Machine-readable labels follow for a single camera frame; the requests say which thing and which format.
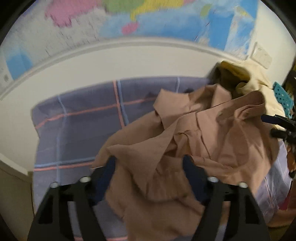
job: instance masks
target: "tan shirt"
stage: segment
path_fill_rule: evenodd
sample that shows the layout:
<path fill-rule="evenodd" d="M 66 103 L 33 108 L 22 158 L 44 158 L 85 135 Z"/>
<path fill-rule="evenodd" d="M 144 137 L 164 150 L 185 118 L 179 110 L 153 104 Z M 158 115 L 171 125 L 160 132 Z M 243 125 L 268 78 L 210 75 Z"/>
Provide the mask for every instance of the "tan shirt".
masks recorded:
<path fill-rule="evenodd" d="M 93 164 L 118 159 L 106 199 L 129 240 L 171 240 L 196 230 L 203 206 L 183 172 L 185 154 L 209 176 L 244 181 L 256 192 L 279 150 L 271 125 L 260 119 L 266 110 L 259 91 L 232 100 L 220 85 L 190 94 L 161 90 L 154 109 L 111 136 Z"/>

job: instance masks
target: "pink stripe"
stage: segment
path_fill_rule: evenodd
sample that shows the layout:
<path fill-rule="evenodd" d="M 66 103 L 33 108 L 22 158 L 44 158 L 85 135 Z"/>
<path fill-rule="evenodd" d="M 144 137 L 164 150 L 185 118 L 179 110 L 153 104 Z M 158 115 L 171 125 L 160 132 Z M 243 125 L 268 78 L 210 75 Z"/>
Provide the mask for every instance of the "pink stripe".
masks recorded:
<path fill-rule="evenodd" d="M 116 107 L 116 106 L 117 106 L 117 104 L 112 104 L 112 105 L 96 107 L 96 108 L 92 108 L 92 109 L 88 109 L 88 110 L 81 110 L 81 111 L 77 111 L 77 112 L 68 113 L 67 116 L 68 115 L 69 116 L 70 115 L 80 115 L 80 114 L 99 111 L 99 110 L 106 110 L 106 109 L 110 109 L 110 108 L 113 108 L 113 107 Z M 40 127 L 42 127 L 48 121 L 55 121 L 55 120 L 58 120 L 58 119 L 63 118 L 63 117 L 65 117 L 65 114 L 59 114 L 59 115 L 56 115 L 56 116 L 51 117 L 51 118 L 46 118 L 44 121 L 42 121 L 38 125 L 36 125 L 35 129 L 36 130 L 39 129 Z"/>
<path fill-rule="evenodd" d="M 118 108 L 118 104 L 119 104 L 118 94 L 116 95 L 116 93 L 115 93 L 115 97 L 116 97 L 116 104 L 112 104 L 112 105 L 108 105 L 108 106 L 103 106 L 103 107 L 91 108 L 91 109 L 87 109 L 87 110 L 81 110 L 81 111 L 77 111 L 77 112 L 71 112 L 71 113 L 68 113 L 67 116 L 80 115 L 80 114 L 95 112 L 95 111 L 99 111 L 99 110 L 106 110 L 106 109 L 110 109 L 110 108 L 114 108 L 114 107 L 117 107 Z M 145 102 L 145 101 L 152 101 L 152 100 L 155 100 L 155 99 L 156 99 L 156 97 L 150 97 L 150 98 L 146 98 L 146 99 L 138 99 L 138 100 L 124 102 L 124 104 L 125 105 L 138 104 L 138 103 L 142 103 L 142 102 Z M 46 118 L 45 120 L 43 120 L 42 122 L 40 122 L 38 125 L 36 125 L 35 126 L 35 129 L 36 130 L 39 129 L 40 127 L 42 127 L 48 121 L 56 121 L 56 120 L 58 120 L 60 118 L 63 118 L 63 117 L 65 117 L 64 114 L 59 114 L 59 115 L 56 115 L 56 116 L 51 117 L 51 118 Z"/>
<path fill-rule="evenodd" d="M 119 121 L 120 121 L 120 124 L 121 124 L 121 128 L 123 128 L 124 127 L 124 122 L 123 122 L 122 113 L 121 113 L 121 109 L 120 109 L 119 97 L 118 97 L 118 92 L 117 92 L 117 87 L 116 87 L 116 81 L 115 80 L 113 81 L 113 87 L 114 87 L 115 98 L 116 98 L 116 103 L 117 103 Z"/>
<path fill-rule="evenodd" d="M 138 103 L 142 103 L 142 102 L 145 102 L 145 101 L 152 101 L 152 100 L 156 100 L 156 97 L 150 97 L 150 98 L 146 98 L 146 99 L 133 100 L 133 101 L 129 101 L 129 102 L 124 102 L 124 104 L 125 105 L 138 104 Z"/>
<path fill-rule="evenodd" d="M 56 115 L 56 116 L 51 117 L 51 118 L 47 118 L 47 119 L 45 119 L 44 121 L 40 122 L 38 125 L 36 125 L 36 126 L 35 126 L 35 129 L 40 128 L 41 126 L 43 126 L 43 125 L 44 125 L 46 122 L 48 122 L 48 121 L 55 121 L 55 120 L 60 119 L 60 118 L 62 118 L 62 117 L 64 117 L 64 116 L 65 116 L 64 114 L 60 114 L 60 115 Z"/>
<path fill-rule="evenodd" d="M 274 210 L 274 204 L 272 202 L 272 198 L 271 198 L 271 194 L 270 194 L 270 191 L 269 191 L 269 188 L 268 188 L 268 184 L 267 184 L 267 179 L 266 177 L 264 178 L 265 180 L 265 186 L 266 186 L 266 189 L 267 189 L 267 193 L 268 193 L 268 197 L 269 197 L 269 201 L 270 201 L 270 204 L 272 206 L 272 210 Z"/>
<path fill-rule="evenodd" d="M 121 241 L 121 240 L 127 240 L 128 237 L 120 237 L 120 238 L 109 238 L 107 241 Z M 74 237 L 75 241 L 83 241 L 81 237 Z"/>
<path fill-rule="evenodd" d="M 284 174 L 284 179 L 286 178 L 286 175 L 289 173 L 289 170 L 287 169 L 286 171 L 285 171 L 285 174 Z"/>
<path fill-rule="evenodd" d="M 71 165 L 64 165 L 64 166 L 59 166 L 59 169 L 68 169 L 68 168 L 74 168 L 74 167 L 85 167 L 85 166 L 91 166 L 91 162 L 85 162 L 85 163 L 79 163 L 79 164 L 71 164 Z M 57 167 L 40 167 L 40 168 L 34 168 L 35 172 L 38 171 L 49 171 L 49 170 L 55 170 Z"/>

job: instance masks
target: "bed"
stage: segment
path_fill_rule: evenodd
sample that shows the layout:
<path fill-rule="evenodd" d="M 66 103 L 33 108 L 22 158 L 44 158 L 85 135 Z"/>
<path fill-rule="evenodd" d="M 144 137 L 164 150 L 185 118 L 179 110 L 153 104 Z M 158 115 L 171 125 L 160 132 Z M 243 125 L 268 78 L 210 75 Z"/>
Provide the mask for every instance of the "bed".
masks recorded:
<path fill-rule="evenodd" d="M 90 175 L 90 166 L 107 138 L 152 111 L 161 89 L 184 93 L 206 84 L 211 84 L 207 78 L 177 76 L 114 80 L 39 103 L 32 110 L 39 135 L 33 174 L 36 210 L 50 183 L 65 185 Z M 266 222 L 284 202 L 290 188 L 286 155 L 285 145 L 280 141 L 278 158 L 255 194 Z M 82 240 L 74 209 L 70 202 L 73 233 L 76 240 Z M 127 240 L 124 223 L 105 201 L 94 210 L 108 240 Z M 217 240 L 222 240 L 224 229 L 220 228 Z"/>

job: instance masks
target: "light switch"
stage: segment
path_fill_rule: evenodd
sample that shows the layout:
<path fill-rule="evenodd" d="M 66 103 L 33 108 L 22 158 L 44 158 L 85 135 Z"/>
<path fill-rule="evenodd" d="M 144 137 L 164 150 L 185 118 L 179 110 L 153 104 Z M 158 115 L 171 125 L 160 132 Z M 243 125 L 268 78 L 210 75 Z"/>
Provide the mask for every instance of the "light switch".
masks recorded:
<path fill-rule="evenodd" d="M 266 69 L 268 69 L 272 63 L 272 57 L 258 43 L 255 44 L 251 59 L 261 64 Z"/>

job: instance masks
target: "clothing pile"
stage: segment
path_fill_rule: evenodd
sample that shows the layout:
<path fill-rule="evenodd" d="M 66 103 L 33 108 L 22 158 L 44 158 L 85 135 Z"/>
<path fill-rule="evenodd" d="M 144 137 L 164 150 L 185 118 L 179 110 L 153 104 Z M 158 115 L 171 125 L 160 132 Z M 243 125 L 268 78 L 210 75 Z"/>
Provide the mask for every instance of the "clothing pile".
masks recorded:
<path fill-rule="evenodd" d="M 246 182 L 255 193 L 279 150 L 269 135 L 272 125 L 260 119 L 265 113 L 262 91 L 232 99 L 219 84 L 191 93 L 161 90 L 154 111 L 112 135 L 93 167 L 110 155 L 117 158 L 106 200 L 126 223 L 129 240 L 172 240 L 195 232 L 204 208 L 183 172 L 185 154 L 209 176 Z"/>
<path fill-rule="evenodd" d="M 231 64 L 222 61 L 215 72 L 216 83 L 222 85 L 231 92 L 233 98 L 243 96 L 251 91 L 260 91 L 265 98 L 267 115 L 286 116 L 285 111 L 275 98 L 273 85 L 262 67 L 252 60 L 246 60 L 241 64 Z"/>

